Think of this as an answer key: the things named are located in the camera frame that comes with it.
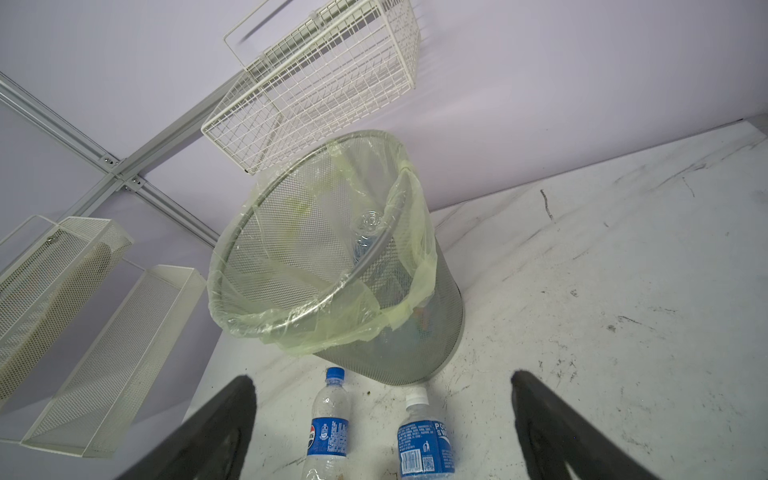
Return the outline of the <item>small blue label bottle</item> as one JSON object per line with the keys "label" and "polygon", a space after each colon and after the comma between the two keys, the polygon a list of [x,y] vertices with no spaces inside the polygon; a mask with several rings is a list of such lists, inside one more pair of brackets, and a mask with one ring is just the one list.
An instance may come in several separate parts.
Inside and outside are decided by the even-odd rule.
{"label": "small blue label bottle", "polygon": [[358,263],[375,244],[383,228],[381,214],[376,210],[362,213],[352,224],[353,260]]}

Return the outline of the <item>blue label water bottle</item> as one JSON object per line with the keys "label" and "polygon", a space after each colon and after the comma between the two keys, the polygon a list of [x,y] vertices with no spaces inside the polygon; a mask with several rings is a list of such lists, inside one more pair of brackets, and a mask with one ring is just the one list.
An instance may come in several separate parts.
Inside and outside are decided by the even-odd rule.
{"label": "blue label water bottle", "polygon": [[406,418],[397,430],[401,479],[452,479],[455,464],[445,424],[431,412],[427,389],[409,387]]}

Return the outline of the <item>pepsi blue label bottle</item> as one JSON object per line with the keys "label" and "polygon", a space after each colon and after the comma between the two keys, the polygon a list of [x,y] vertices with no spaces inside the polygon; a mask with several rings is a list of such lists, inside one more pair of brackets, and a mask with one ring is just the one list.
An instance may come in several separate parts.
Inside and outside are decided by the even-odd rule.
{"label": "pepsi blue label bottle", "polygon": [[312,406],[312,419],[302,479],[344,479],[347,464],[351,397],[344,388],[345,371],[326,370],[325,386]]}

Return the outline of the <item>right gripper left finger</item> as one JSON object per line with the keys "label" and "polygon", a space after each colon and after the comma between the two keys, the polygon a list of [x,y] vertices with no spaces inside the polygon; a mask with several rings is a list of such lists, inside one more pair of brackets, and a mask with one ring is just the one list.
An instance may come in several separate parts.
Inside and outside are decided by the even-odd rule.
{"label": "right gripper left finger", "polygon": [[238,479],[257,412],[253,381],[235,377],[122,479]]}

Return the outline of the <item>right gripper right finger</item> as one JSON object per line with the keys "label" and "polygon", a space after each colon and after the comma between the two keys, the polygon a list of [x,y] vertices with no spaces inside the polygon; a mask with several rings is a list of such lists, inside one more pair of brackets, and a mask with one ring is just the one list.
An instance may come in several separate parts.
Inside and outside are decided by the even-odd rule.
{"label": "right gripper right finger", "polygon": [[515,429],[531,479],[654,479],[656,476],[534,374],[511,377]]}

